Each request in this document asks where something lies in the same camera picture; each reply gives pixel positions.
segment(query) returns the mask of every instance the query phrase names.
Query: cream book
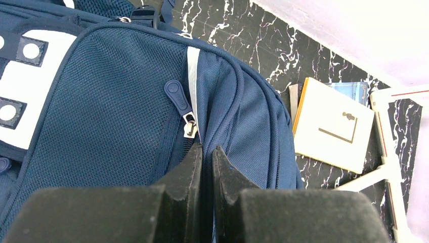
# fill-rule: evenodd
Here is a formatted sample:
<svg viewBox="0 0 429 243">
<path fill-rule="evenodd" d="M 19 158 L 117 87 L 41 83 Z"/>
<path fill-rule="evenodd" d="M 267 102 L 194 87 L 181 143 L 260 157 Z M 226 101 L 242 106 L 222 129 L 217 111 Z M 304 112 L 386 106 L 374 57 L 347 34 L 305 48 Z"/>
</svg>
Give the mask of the cream book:
<svg viewBox="0 0 429 243">
<path fill-rule="evenodd" d="M 374 111 L 306 78 L 292 132 L 296 153 L 361 174 Z"/>
</svg>

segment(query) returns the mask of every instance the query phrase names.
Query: blue book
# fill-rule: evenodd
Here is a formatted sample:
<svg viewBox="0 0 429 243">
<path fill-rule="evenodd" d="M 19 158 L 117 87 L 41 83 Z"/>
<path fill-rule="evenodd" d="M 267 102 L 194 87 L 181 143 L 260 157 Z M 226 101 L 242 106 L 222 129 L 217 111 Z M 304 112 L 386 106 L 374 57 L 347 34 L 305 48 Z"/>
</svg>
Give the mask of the blue book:
<svg viewBox="0 0 429 243">
<path fill-rule="evenodd" d="M 368 105 L 369 84 L 366 82 L 328 83 L 326 85 L 344 95 L 347 95 L 364 106 Z M 298 111 L 298 105 L 301 99 L 303 86 L 304 84 L 295 84 L 289 86 L 290 117 L 292 119 L 292 124 L 295 121 L 296 112 Z"/>
</svg>

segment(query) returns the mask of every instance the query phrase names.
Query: black marble surface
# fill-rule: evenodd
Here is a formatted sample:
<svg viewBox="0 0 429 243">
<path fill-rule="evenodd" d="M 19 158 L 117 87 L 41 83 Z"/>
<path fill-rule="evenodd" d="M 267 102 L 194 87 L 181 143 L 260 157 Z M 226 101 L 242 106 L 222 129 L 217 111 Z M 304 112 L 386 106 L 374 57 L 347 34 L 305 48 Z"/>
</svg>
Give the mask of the black marble surface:
<svg viewBox="0 0 429 243">
<path fill-rule="evenodd" d="M 144 4 L 154 6 L 160 6 L 161 2 L 143 0 Z M 225 49 L 258 70 L 274 86 L 286 106 L 289 105 L 287 87 L 303 83 L 306 77 L 324 83 L 367 82 L 370 85 L 369 92 L 388 88 L 383 82 L 249 1 L 177 0 L 172 25 Z M 399 100 L 390 104 L 389 114 L 401 164 L 407 208 L 421 106 L 409 99 Z M 358 177 L 352 172 L 308 157 L 297 156 L 296 161 L 305 188 L 331 189 Z M 368 144 L 364 174 L 375 170 L 380 164 L 374 127 Z M 362 193 L 370 198 L 393 237 L 384 182 L 370 186 Z"/>
</svg>

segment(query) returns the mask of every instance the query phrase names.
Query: white frame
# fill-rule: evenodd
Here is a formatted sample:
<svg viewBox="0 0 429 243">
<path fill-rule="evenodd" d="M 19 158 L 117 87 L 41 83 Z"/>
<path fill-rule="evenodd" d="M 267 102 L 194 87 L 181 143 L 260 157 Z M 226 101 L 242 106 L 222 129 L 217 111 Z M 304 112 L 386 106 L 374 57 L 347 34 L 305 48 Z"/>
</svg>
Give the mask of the white frame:
<svg viewBox="0 0 429 243">
<path fill-rule="evenodd" d="M 391 133 L 388 114 L 389 103 L 400 99 L 418 99 L 429 96 L 429 85 L 407 88 L 388 88 L 377 90 L 370 95 L 371 107 L 375 111 L 378 135 L 381 147 L 381 162 L 376 170 L 363 175 L 349 183 L 337 187 L 335 190 L 361 191 L 379 181 L 388 183 L 390 206 L 393 212 L 393 232 L 396 242 L 413 242 L 413 235 L 407 224 L 404 200 L 402 195 L 402 175 L 399 158 L 395 152 L 395 145 Z"/>
</svg>

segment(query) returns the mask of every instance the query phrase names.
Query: buckle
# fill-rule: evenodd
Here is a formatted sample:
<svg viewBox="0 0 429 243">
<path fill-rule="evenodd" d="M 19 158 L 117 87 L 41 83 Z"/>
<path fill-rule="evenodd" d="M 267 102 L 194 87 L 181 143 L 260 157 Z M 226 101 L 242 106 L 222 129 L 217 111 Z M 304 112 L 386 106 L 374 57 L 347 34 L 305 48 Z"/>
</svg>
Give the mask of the buckle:
<svg viewBox="0 0 429 243">
<path fill-rule="evenodd" d="M 159 13 L 156 8 L 150 5 L 144 5 L 134 9 L 131 12 L 131 21 L 133 23 L 140 23 L 142 25 L 147 25 L 149 21 L 152 24 L 154 29 L 158 29 L 159 24 Z"/>
</svg>

